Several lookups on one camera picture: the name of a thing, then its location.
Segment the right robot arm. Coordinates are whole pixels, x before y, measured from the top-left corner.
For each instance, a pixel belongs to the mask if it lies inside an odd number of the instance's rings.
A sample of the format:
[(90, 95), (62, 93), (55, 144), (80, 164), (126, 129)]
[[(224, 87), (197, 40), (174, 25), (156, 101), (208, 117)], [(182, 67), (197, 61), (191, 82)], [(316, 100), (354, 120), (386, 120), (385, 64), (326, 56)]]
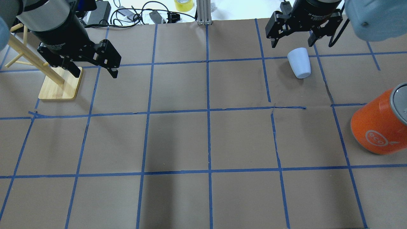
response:
[(405, 0), (345, 0), (339, 9), (340, 3), (340, 0), (296, 0), (291, 4), (284, 0), (266, 24), (266, 38), (275, 48), (285, 36), (310, 31), (309, 46), (327, 36), (328, 46), (332, 47), (349, 23), (355, 35), (368, 42), (406, 34)]

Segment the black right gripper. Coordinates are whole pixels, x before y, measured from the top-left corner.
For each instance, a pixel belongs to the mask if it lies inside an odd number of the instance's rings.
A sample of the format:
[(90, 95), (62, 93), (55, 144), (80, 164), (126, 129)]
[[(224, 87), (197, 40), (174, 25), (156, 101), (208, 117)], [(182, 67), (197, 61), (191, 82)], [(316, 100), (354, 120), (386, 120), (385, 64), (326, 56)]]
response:
[(295, 0), (291, 4), (284, 0), (266, 24), (266, 38), (276, 48), (282, 37), (310, 31), (307, 42), (312, 47), (322, 37), (335, 35), (343, 20), (340, 3), (340, 0)]

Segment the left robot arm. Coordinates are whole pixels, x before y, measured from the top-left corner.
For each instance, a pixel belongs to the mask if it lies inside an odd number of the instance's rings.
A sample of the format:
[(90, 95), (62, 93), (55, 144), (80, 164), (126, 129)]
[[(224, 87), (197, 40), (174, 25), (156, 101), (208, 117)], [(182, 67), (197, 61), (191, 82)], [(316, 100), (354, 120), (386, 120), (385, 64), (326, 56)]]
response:
[(61, 67), (78, 78), (80, 69), (75, 62), (84, 61), (118, 77), (119, 52), (107, 39), (94, 43), (67, 1), (2, 0), (1, 49), (9, 42), (15, 19), (40, 40), (37, 51), (50, 66)]

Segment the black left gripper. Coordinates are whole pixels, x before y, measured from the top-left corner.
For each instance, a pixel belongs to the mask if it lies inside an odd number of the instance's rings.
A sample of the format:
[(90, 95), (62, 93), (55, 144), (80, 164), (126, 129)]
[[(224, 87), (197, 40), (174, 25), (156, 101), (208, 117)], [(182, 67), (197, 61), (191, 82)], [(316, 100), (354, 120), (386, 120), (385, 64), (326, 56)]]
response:
[(96, 66), (106, 68), (112, 78), (118, 77), (118, 67), (121, 55), (113, 44), (104, 39), (93, 42), (83, 24), (73, 13), (57, 28), (37, 32), (37, 37), (52, 55), (46, 55), (60, 66), (65, 58), (65, 70), (75, 78), (80, 77), (80, 69), (73, 61), (86, 61)]

